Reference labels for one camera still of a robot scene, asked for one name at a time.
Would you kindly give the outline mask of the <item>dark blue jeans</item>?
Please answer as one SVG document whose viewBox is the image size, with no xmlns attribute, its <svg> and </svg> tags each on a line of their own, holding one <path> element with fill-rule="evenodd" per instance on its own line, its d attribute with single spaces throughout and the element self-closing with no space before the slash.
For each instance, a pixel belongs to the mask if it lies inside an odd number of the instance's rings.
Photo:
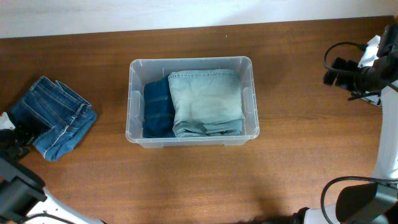
<svg viewBox="0 0 398 224">
<path fill-rule="evenodd" d="M 37 80 L 7 113 L 14 125 L 34 134 L 33 146 L 48 161 L 72 152 L 97 119 L 88 101 L 47 77 Z"/>
</svg>

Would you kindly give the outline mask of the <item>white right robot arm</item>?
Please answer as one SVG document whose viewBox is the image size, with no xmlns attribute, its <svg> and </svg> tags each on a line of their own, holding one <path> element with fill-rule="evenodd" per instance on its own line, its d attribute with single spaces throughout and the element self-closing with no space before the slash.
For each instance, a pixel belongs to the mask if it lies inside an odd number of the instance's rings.
<svg viewBox="0 0 398 224">
<path fill-rule="evenodd" d="M 290 223 L 397 223 L 397 23 L 367 44 L 355 44 L 359 62 L 336 58 L 324 64 L 324 84 L 382 108 L 377 161 L 371 177 L 344 176 L 324 186 L 320 208 L 302 208 Z"/>
</svg>

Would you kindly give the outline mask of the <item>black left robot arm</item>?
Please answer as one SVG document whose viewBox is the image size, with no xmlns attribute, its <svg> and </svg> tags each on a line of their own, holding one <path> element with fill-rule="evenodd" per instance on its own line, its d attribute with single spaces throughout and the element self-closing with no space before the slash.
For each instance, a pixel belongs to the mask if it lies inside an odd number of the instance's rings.
<svg viewBox="0 0 398 224">
<path fill-rule="evenodd" d="M 56 199 L 35 172 L 19 163 L 33 140 L 23 126 L 1 128 L 1 223 L 104 224 Z"/>
</svg>

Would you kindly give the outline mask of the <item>teal blue garment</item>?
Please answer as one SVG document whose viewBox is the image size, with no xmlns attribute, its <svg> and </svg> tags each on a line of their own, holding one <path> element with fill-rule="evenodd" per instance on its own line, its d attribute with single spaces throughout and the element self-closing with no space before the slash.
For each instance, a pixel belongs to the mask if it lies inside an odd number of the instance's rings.
<svg viewBox="0 0 398 224">
<path fill-rule="evenodd" d="M 169 89 L 168 77 L 150 82 L 144 87 L 144 138 L 174 138 L 175 108 Z"/>
</svg>

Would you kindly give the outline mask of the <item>light blue jeans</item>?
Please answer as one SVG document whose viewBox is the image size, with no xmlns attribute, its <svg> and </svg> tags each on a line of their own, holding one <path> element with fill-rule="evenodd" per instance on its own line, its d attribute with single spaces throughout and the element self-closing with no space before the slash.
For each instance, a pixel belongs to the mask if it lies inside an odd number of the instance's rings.
<svg viewBox="0 0 398 224">
<path fill-rule="evenodd" d="M 245 116 L 240 73 L 230 69 L 185 70 L 168 76 L 178 138 L 239 136 Z"/>
</svg>

